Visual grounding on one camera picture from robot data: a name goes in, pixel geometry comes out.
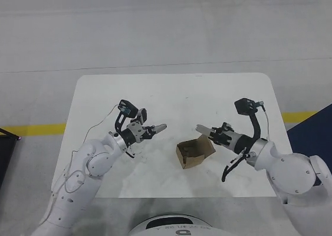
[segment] white table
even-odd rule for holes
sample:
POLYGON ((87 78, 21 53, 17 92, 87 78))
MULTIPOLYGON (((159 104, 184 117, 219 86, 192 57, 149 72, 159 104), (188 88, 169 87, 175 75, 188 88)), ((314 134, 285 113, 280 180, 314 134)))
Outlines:
MULTIPOLYGON (((104 176, 98 198, 162 198, 213 196, 275 196, 265 172, 241 163, 221 182, 222 171, 236 154, 215 145, 216 153, 202 164, 183 170, 176 156, 179 142, 199 137, 196 124, 219 127, 228 122, 236 132, 252 136, 249 117, 238 115, 234 101, 262 100, 269 115, 270 136, 281 153, 291 146, 269 78, 260 73, 238 74, 135 74, 83 76, 73 102, 58 157, 53 184, 71 151, 78 149, 89 127, 97 124, 121 99, 147 109, 146 125, 168 125, 152 140, 133 145, 136 158, 120 157, 104 176)), ((114 130, 115 110, 91 130, 88 139, 103 138, 114 130)), ((262 137, 267 123, 257 113, 262 137)))

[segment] wire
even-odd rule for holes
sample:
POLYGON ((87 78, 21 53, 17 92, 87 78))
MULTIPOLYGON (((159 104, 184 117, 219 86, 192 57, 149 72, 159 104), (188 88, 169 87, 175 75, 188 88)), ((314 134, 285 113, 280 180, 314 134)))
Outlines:
POLYGON ((264 111, 265 117, 267 118, 267 140, 270 141, 271 140, 271 136, 269 135, 269 118, 268 118, 268 114, 265 111, 264 105, 261 105, 261 108, 264 111))
POLYGON ((115 108, 115 107, 118 107, 118 106, 119 106, 118 104, 114 105, 113 108, 112 108, 112 110, 108 113, 108 115, 106 115, 106 116, 104 117, 104 119, 103 119, 101 122, 95 124, 94 126, 91 126, 91 127, 88 129, 88 131, 87 131, 87 133, 86 133, 86 136, 84 137, 83 143, 86 141, 87 135, 88 135, 88 133, 90 132, 90 130, 91 130, 92 128, 95 128, 96 126, 102 124, 102 122, 104 122, 105 119, 106 119, 106 118, 107 118, 107 117, 113 112, 114 108, 115 108))

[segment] gray floor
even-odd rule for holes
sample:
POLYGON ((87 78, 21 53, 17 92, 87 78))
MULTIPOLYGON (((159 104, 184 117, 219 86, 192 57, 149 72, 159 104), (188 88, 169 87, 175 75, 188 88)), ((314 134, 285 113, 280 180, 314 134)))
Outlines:
MULTIPOLYGON (((330 104, 332 0, 0 0, 0 126, 65 122, 83 74, 227 72, 268 75, 282 112, 330 104)), ((0 235, 39 220, 61 140, 19 144, 0 235)))

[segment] yellow tape stripe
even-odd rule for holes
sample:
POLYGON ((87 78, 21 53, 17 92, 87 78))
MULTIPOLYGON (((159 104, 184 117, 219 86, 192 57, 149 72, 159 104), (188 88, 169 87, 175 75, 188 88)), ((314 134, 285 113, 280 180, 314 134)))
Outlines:
POLYGON ((36 124, 28 126, 1 127, 18 136, 63 135, 66 124, 36 124))
MULTIPOLYGON (((316 112, 284 112, 282 119, 284 123, 300 123, 316 112)), ((6 126, 1 127, 18 136, 43 136, 43 135, 63 135, 66 124, 36 124, 28 126, 6 126)))
POLYGON ((283 112, 284 123, 300 123, 317 112, 283 112))

